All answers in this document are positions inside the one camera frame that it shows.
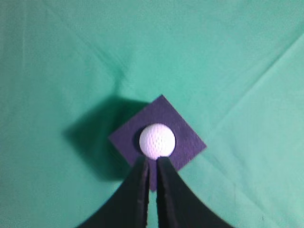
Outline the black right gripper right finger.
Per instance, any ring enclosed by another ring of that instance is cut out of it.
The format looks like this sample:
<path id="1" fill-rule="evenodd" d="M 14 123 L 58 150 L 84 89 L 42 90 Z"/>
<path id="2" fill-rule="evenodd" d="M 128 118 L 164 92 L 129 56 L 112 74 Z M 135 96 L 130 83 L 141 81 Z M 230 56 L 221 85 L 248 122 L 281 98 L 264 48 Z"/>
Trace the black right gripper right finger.
<path id="1" fill-rule="evenodd" d="M 230 228 L 185 184 L 167 157 L 157 159 L 157 213 L 160 228 Z"/>

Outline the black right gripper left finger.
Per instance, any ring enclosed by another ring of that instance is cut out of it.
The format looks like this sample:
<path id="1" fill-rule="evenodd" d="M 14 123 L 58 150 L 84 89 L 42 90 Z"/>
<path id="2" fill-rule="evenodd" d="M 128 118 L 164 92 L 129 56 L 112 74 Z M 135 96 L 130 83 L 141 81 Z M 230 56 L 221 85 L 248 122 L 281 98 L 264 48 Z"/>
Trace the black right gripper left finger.
<path id="1" fill-rule="evenodd" d="M 140 156 L 109 200 L 79 228 L 145 228 L 149 203 L 149 164 Z"/>

